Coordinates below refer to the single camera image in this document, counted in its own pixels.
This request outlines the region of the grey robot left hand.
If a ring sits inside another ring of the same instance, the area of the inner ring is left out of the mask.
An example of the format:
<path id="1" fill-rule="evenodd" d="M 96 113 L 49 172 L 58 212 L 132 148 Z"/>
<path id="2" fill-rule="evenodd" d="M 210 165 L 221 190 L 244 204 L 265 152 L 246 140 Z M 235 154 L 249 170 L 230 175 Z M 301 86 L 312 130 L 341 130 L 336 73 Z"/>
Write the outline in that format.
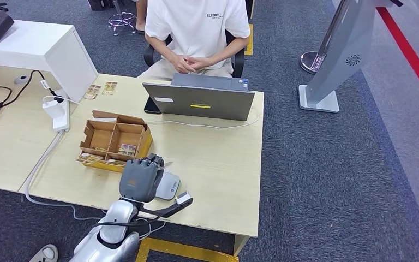
<path id="1" fill-rule="evenodd" d="M 163 158 L 154 153 L 127 160 L 119 182 L 120 196 L 143 203 L 152 201 L 163 176 L 164 164 Z"/>

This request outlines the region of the person's left hand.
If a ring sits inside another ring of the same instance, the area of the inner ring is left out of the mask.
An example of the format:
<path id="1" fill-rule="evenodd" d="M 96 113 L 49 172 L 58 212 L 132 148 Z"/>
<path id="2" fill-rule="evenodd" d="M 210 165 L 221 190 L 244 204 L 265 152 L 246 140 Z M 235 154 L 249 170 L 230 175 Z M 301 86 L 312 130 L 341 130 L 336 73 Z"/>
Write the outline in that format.
<path id="1" fill-rule="evenodd" d="M 207 57 L 187 57 L 186 61 L 194 72 L 213 65 L 211 59 Z"/>

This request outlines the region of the person's right hand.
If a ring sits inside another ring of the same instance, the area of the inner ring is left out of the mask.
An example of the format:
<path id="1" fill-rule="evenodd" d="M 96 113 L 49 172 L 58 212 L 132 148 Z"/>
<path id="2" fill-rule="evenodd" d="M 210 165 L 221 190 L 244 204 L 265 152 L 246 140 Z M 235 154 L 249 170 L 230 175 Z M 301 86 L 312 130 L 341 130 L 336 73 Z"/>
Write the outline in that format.
<path id="1" fill-rule="evenodd" d="M 171 63 L 178 73 L 187 74 L 189 72 L 195 72 L 195 69 L 191 66 L 191 59 L 182 55 L 172 55 Z"/>

